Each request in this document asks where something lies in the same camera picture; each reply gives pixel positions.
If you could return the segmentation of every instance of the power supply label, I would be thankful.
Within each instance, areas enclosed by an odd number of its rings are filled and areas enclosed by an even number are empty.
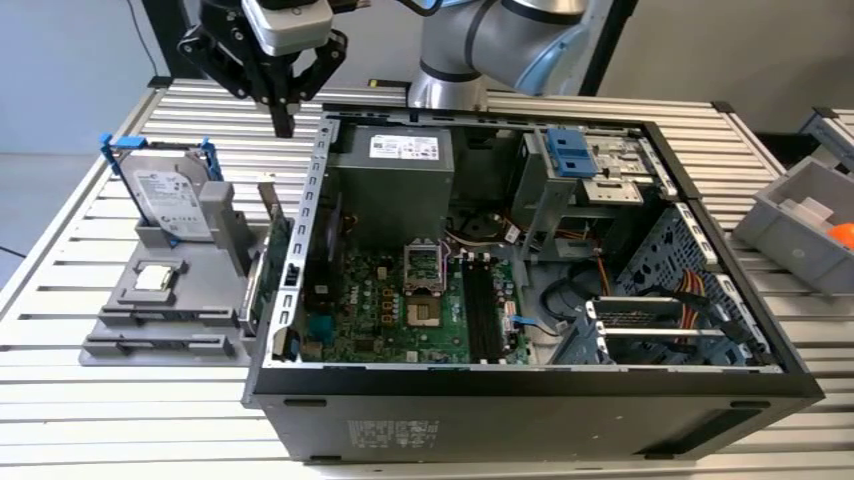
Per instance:
[[[400,160],[439,160],[439,139],[436,137],[374,135],[371,137],[370,157],[398,158]]]
[[[153,170],[133,172],[152,222],[183,240],[211,237],[192,184],[180,173]]]
[[[432,448],[439,420],[348,420],[356,448]]]

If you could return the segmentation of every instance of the gray storage bin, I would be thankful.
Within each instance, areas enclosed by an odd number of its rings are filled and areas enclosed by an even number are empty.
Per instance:
[[[735,237],[822,293],[854,293],[854,251],[826,233],[854,222],[854,179],[809,158],[754,198]]]

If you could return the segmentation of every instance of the robotic arm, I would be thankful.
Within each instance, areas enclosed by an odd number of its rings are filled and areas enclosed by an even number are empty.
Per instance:
[[[482,74],[527,95],[559,90],[587,45],[587,0],[398,1],[426,17],[410,106],[484,109]],[[179,51],[235,97],[269,110],[276,136],[290,138],[300,101],[347,56],[332,17],[366,6],[368,0],[201,0],[200,23]],[[308,49],[316,60],[295,74]]]

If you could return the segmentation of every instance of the slotted metal worktable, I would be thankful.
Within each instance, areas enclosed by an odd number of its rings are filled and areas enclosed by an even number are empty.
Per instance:
[[[403,105],[400,90],[331,90],[318,101]],[[737,116],[709,103],[602,98],[528,99],[492,93],[496,112],[651,120],[684,164],[722,228],[781,173]],[[294,139],[278,139],[267,114],[212,83],[151,90],[119,134],[197,142],[211,137],[236,208],[264,218],[252,182],[276,176],[292,214],[319,119],[304,105]],[[89,333],[135,246],[136,210],[97,161],[0,295],[0,478],[656,477],[692,480],[854,478],[854,297],[815,295],[761,254],[733,242],[753,280],[827,399],[696,463],[352,465],[304,467],[260,411],[239,403],[245,369],[83,368]]]

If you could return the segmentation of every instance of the power cable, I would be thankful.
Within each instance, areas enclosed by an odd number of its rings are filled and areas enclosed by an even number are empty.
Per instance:
[[[128,8],[131,9],[131,18],[133,19],[133,29],[136,30],[136,36],[139,37],[139,43],[143,45],[143,50],[145,50],[145,55],[148,56],[148,61],[151,62],[151,69],[155,71],[155,77],[160,76],[160,72],[157,72],[157,64],[155,63],[155,59],[151,56],[151,52],[148,51],[148,45],[145,45],[145,40],[143,39],[143,33],[139,31],[139,22],[136,21],[136,11],[133,10],[133,4],[131,0],[124,0],[128,4]]]
[[[0,250],[15,255],[16,257],[27,258],[27,255],[24,255],[21,252],[12,250],[11,248],[5,248],[3,245],[0,245]]]

